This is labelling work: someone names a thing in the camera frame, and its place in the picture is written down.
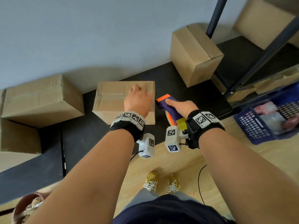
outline gold sneaker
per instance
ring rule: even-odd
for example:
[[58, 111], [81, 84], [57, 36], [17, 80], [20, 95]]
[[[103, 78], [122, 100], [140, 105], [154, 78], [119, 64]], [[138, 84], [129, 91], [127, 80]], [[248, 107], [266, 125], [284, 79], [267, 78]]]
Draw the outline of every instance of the gold sneaker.
[[158, 175], [156, 172], [151, 171], [147, 175], [147, 179], [145, 180], [145, 184], [143, 185], [150, 192], [156, 192], [156, 187], [158, 183]]
[[178, 179], [178, 175], [173, 173], [170, 175], [168, 179], [168, 189], [167, 194], [173, 194], [180, 189], [180, 181]]

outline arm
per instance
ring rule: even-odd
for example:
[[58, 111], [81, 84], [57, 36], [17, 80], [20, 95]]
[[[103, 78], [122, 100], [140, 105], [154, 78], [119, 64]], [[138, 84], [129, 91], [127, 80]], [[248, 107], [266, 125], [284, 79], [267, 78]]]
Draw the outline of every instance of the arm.
[[[125, 111], [146, 117], [152, 98], [138, 85], [125, 99]], [[26, 224], [111, 223], [134, 146], [124, 129], [108, 132], [70, 171]]]
[[[198, 109], [168, 104], [185, 118]], [[299, 186], [284, 172], [219, 128], [203, 133], [199, 146], [237, 223], [298, 223]]]

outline black shelf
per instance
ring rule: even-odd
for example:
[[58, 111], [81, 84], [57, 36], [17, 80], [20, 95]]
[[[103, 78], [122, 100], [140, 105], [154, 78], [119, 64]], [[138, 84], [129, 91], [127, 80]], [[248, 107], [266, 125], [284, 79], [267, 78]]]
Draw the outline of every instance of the black shelf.
[[[245, 74], [246, 68], [263, 52], [243, 36], [222, 42], [217, 46], [224, 57], [215, 74], [227, 89]], [[238, 90], [297, 64], [299, 64], [299, 49], [287, 43]]]

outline blue plastic crate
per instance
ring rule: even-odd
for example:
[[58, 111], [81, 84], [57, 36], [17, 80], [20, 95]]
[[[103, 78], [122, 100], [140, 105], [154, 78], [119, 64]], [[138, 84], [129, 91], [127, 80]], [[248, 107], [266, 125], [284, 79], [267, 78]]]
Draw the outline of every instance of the blue plastic crate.
[[299, 132], [299, 127], [296, 127], [293, 130], [275, 135], [254, 110], [256, 106], [268, 101], [272, 101], [277, 106], [278, 112], [285, 119], [291, 118], [295, 113], [299, 113], [299, 83], [294, 84], [293, 87], [287, 90], [278, 92], [271, 98], [253, 104], [251, 107], [234, 116], [238, 125], [255, 145], [275, 139], [291, 138]]

